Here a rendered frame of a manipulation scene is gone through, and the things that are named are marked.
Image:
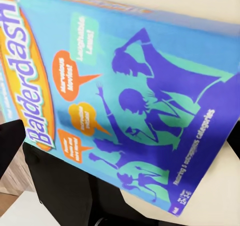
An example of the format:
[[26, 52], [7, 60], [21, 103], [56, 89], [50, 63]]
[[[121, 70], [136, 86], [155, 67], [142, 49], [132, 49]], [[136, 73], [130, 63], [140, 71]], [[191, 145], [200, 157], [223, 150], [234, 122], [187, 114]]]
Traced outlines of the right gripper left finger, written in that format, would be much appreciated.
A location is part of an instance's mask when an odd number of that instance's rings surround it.
[[0, 179], [26, 139], [22, 119], [0, 124]]

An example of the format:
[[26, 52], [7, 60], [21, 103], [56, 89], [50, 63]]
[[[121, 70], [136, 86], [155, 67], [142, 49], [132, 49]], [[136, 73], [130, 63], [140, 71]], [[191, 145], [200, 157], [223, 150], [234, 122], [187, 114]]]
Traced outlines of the board game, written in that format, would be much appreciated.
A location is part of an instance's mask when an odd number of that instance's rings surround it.
[[0, 105], [26, 143], [178, 217], [240, 120], [240, 25], [0, 0]]

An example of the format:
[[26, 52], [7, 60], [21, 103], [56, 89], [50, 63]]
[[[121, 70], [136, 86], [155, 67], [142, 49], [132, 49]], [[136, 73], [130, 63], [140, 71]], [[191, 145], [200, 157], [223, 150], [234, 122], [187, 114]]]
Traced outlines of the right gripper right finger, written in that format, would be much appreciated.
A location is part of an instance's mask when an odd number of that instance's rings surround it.
[[240, 159], [240, 120], [227, 138], [228, 143]]

